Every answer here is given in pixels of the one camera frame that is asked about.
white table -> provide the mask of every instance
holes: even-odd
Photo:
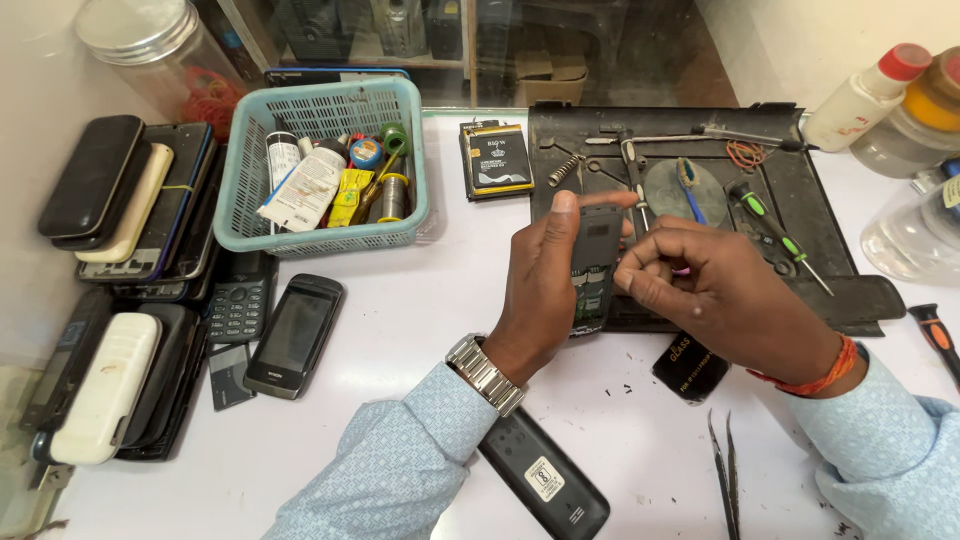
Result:
[[[467,202],[456,125],[471,118],[423,121],[432,241],[281,265],[278,293],[299,272],[347,289],[304,397],[291,403],[258,396],[214,412],[202,375],[176,459],[78,469],[54,516],[70,520],[65,538],[258,538],[277,508],[334,456],[360,404],[403,396],[457,339],[493,327],[510,235],[529,223],[529,207],[523,198]],[[887,201],[915,195],[905,181],[879,177],[849,154],[818,153],[814,160],[857,268],[875,273],[858,247],[860,231]],[[939,302],[948,326],[960,328],[957,290],[897,287],[909,306]],[[897,377],[915,393],[960,404],[912,318],[881,325],[887,337],[866,341]],[[721,418],[733,411],[743,537],[832,538],[845,520],[820,504],[813,481],[819,456],[773,387],[735,368],[705,405],[685,405],[650,374],[671,339],[577,339],[530,380],[524,406],[610,502],[597,538],[727,538],[707,432],[711,407]],[[626,394],[624,384],[634,392]],[[482,457],[470,470],[433,538],[548,538]]]

fingernail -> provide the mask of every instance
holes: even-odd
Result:
[[[613,273],[613,280],[620,285],[623,290],[630,290],[630,283],[634,282],[634,274],[626,270],[617,270]]]
[[[550,207],[550,211],[570,213],[575,208],[577,208],[577,196],[572,191],[563,190],[553,196],[553,206]]]

white wall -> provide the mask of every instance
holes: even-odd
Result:
[[[76,259],[36,217],[84,124],[107,114],[163,118],[86,53],[71,22],[82,0],[0,4],[0,365],[43,367],[84,288]]]
[[[960,45],[958,0],[696,0],[740,105],[816,109],[903,41],[936,55]]]

black repair mat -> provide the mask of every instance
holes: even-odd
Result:
[[[748,109],[683,108],[601,108],[562,107],[557,102],[540,103],[530,109],[528,140],[530,165],[537,188],[531,195],[531,218],[537,220],[550,210],[558,189],[595,193],[609,189],[632,190],[619,146],[587,144],[589,137],[616,138],[616,131],[634,130],[634,136],[688,135],[691,128],[708,124],[741,133],[766,135],[800,141],[797,122],[803,109],[793,104],[763,104]],[[723,140],[638,143],[636,151],[647,158],[641,179],[657,163],[684,156],[703,167],[725,192],[748,182],[784,229],[806,250],[808,262],[823,277],[858,276],[850,251],[837,226],[827,196],[817,177],[810,155],[773,147],[756,172],[744,172],[727,154]],[[587,157],[560,184],[550,187],[546,178],[571,155]],[[882,336],[878,319],[905,315],[896,288],[885,278],[864,276],[830,280],[836,296],[830,298],[819,287],[811,287],[809,272],[786,256],[765,234],[757,221],[739,203],[727,202],[727,216],[720,229],[749,236],[763,257],[817,313],[838,331],[852,336]],[[642,223],[636,210],[625,213],[632,222]],[[627,238],[629,245],[636,236]],[[678,328],[636,303],[632,298],[614,297],[606,331],[677,331]]]

screwdriver with green handle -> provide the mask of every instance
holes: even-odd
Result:
[[[778,223],[777,218],[770,214],[770,211],[763,204],[763,201],[756,196],[755,193],[750,189],[750,185],[746,182],[735,185],[730,188],[731,196],[740,201],[743,204],[743,207],[747,209],[751,214],[754,215],[757,219],[763,222],[763,225],[770,230],[771,233],[777,238],[777,242],[780,243],[780,246],[786,250],[787,255],[793,258],[794,262],[799,262],[810,271],[810,274],[813,274],[813,277],[816,278],[817,283],[820,284],[827,292],[828,295],[833,296],[833,291],[830,290],[830,287],[820,279],[820,276],[813,271],[813,268],[810,267],[810,263],[806,261],[806,253],[804,248],[800,247],[800,244],[797,243],[797,240],[791,238],[786,231],[783,230],[783,227]]]

